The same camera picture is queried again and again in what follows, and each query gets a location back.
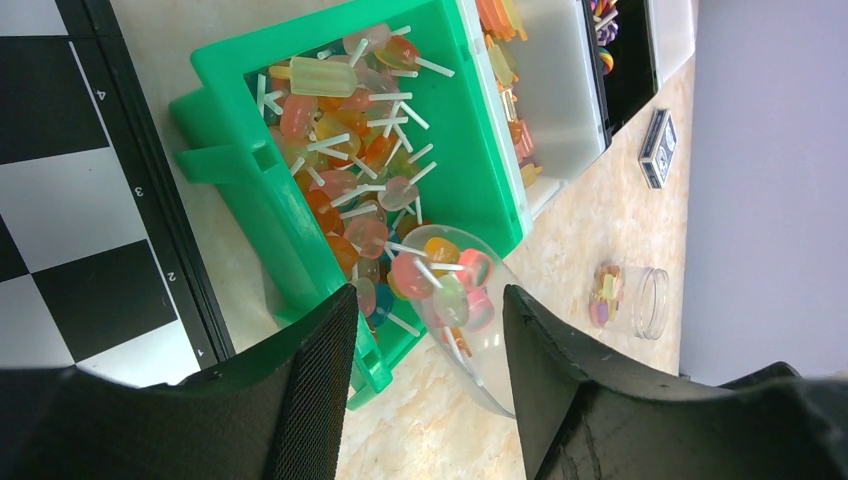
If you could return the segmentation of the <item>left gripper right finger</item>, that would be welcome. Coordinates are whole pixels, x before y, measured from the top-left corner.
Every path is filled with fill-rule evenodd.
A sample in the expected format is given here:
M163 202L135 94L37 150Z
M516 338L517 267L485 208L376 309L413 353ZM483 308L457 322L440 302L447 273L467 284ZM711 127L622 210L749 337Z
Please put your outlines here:
M530 479L843 479L847 383L776 362L708 386L642 364L504 290Z

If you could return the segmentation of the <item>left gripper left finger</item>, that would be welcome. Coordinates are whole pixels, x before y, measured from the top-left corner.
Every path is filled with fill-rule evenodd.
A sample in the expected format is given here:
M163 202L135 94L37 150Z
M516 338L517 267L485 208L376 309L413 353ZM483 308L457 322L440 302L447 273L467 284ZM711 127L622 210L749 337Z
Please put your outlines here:
M175 386L77 367L1 374L5 479L331 479L357 336L343 286L304 317Z

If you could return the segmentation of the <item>clear plastic scoop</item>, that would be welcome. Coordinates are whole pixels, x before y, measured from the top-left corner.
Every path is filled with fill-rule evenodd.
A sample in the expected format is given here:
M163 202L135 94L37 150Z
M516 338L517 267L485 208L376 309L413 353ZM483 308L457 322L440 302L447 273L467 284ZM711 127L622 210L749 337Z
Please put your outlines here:
M486 242L429 224L408 233L392 261L408 300L460 383L482 408L513 419L504 337L504 289L518 280Z

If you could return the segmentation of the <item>green candy bin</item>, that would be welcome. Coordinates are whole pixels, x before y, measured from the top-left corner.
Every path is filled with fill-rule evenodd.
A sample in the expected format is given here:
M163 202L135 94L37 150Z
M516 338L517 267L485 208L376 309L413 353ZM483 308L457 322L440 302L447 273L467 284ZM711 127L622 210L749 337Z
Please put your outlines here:
M522 240L455 1L351 1L195 50L201 87L170 105L285 301L292 324L337 288L357 294L347 405L357 409L429 336L392 261L429 224L502 259Z

